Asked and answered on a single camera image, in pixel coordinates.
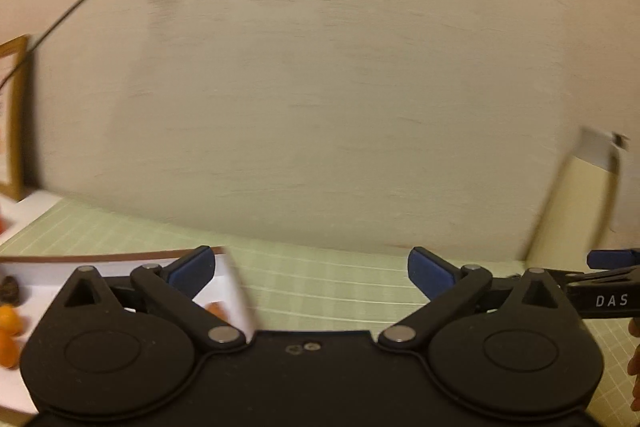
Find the wooden frame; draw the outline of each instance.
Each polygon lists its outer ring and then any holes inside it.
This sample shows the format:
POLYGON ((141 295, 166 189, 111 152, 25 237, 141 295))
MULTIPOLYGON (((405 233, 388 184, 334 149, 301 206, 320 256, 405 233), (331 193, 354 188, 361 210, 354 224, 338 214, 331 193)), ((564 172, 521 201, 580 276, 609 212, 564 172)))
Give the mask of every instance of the wooden frame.
MULTIPOLYGON (((24 60, 29 38, 23 35, 0 45, 0 82, 24 60)), ((0 90, 0 192, 16 201, 23 197, 22 96, 28 65, 23 64, 0 90)))

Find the white wall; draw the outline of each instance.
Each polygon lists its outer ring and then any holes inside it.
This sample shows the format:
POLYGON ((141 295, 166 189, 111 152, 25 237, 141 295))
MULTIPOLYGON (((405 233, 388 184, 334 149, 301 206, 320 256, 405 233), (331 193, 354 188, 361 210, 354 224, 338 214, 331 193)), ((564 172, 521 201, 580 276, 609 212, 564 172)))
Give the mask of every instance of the white wall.
MULTIPOLYGON (((72 1, 0 0, 0 39, 72 1)), ((640 0, 92 0, 38 54, 42 181, 221 232, 513 259, 580 124, 640 136, 639 16, 640 0)), ((634 174, 620 244, 640 242, 634 174)))

